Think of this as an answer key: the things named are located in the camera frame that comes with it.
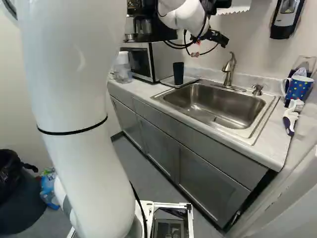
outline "wall-mounted soap dispenser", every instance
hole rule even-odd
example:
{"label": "wall-mounted soap dispenser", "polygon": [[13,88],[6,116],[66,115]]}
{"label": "wall-mounted soap dispenser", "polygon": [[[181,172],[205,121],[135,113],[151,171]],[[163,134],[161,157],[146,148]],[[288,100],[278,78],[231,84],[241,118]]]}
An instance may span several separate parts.
{"label": "wall-mounted soap dispenser", "polygon": [[278,0],[271,35],[272,39],[288,39],[295,31],[305,0]]}

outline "sink basin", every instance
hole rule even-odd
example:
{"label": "sink basin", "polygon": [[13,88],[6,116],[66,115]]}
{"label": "sink basin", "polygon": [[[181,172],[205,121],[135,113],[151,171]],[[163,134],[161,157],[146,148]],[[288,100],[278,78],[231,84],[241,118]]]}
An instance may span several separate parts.
{"label": "sink basin", "polygon": [[242,93],[202,79],[152,98],[251,145],[278,101],[273,95],[254,96],[251,90]]}
{"label": "sink basin", "polygon": [[216,122],[232,129],[250,127],[265,106],[260,98],[199,83],[172,91],[163,99],[201,122]]}

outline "cabinet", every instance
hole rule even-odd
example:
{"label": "cabinet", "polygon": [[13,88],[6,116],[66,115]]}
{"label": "cabinet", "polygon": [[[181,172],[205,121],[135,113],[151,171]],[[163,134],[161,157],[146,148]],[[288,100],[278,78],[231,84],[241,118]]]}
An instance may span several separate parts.
{"label": "cabinet", "polygon": [[251,192],[185,146],[179,146],[176,182],[223,228]]}
{"label": "cabinet", "polygon": [[133,98],[135,112],[209,163],[253,190],[268,168]]}
{"label": "cabinet", "polygon": [[179,157],[177,141],[137,115],[141,125],[144,151],[172,180],[175,180],[175,162]]}
{"label": "cabinet", "polygon": [[116,87],[112,98],[125,134],[221,228],[268,168],[133,98]]}
{"label": "cabinet", "polygon": [[123,132],[143,151],[144,145],[141,138],[141,130],[135,112],[114,97],[111,97],[111,101]]}

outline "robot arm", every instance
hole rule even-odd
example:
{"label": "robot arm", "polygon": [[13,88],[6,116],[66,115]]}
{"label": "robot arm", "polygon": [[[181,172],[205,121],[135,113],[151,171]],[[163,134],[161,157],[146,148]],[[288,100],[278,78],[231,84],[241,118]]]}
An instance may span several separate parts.
{"label": "robot arm", "polygon": [[158,17],[169,28],[185,29],[191,33],[191,40],[210,40],[226,47],[229,39],[210,28],[209,16],[217,7],[230,7],[228,1],[219,4],[216,0],[159,0]]}
{"label": "robot arm", "polygon": [[[7,9],[8,1],[0,5]],[[167,26],[208,33],[199,0],[160,0],[158,8]],[[107,134],[105,90],[126,0],[18,0],[16,9],[32,111],[73,226],[81,238],[123,238],[135,197]]]}

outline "blue polka dot mug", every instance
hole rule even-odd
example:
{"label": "blue polka dot mug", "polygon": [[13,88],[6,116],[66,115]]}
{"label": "blue polka dot mug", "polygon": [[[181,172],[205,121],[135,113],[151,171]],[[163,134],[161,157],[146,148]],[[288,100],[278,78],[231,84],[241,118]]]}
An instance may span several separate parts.
{"label": "blue polka dot mug", "polygon": [[[285,92],[286,81],[289,80],[289,86]],[[281,89],[286,100],[300,99],[304,101],[307,93],[310,92],[314,80],[301,75],[293,75],[292,78],[284,78],[281,81]]]}

